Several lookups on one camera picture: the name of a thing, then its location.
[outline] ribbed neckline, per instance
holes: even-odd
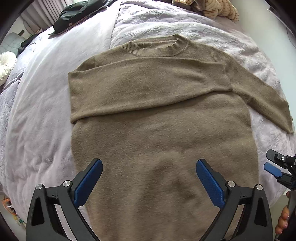
[[[166,47],[157,47],[157,48],[142,48],[138,44],[146,43],[148,41],[151,42],[165,42],[172,41],[175,42],[172,45]],[[185,47],[187,46],[188,39],[184,38],[179,34],[174,34],[167,37],[158,37],[158,38],[150,38],[150,39],[137,39],[135,41],[130,41],[121,46],[127,52],[140,55],[140,56],[174,56],[180,54]]]

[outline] white round pillow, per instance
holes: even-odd
[[[0,54],[0,85],[5,83],[16,62],[17,57],[13,52]]]

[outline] folded sleeve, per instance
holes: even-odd
[[[281,98],[271,86],[239,65],[228,54],[220,51],[218,58],[224,63],[233,92],[275,125],[287,133],[293,133],[288,102]]]

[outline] brown sweater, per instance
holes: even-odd
[[[195,173],[258,183],[247,105],[292,133],[288,103],[213,47],[180,35],[140,39],[69,73],[77,171],[104,171],[86,204],[102,241],[198,240],[214,207]]]

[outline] finger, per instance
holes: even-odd
[[[283,230],[279,226],[276,226],[275,233],[281,234],[282,232],[283,232]]]
[[[287,205],[286,205],[286,206],[284,207],[283,211],[281,212],[281,218],[282,218],[283,220],[286,220],[286,219],[289,218],[289,215],[290,215],[290,211],[289,211],[289,209],[288,209],[288,207],[287,207]]]
[[[288,221],[287,220],[284,220],[282,219],[281,217],[279,218],[279,222],[278,222],[278,226],[281,228],[281,229],[286,229],[288,227]]]

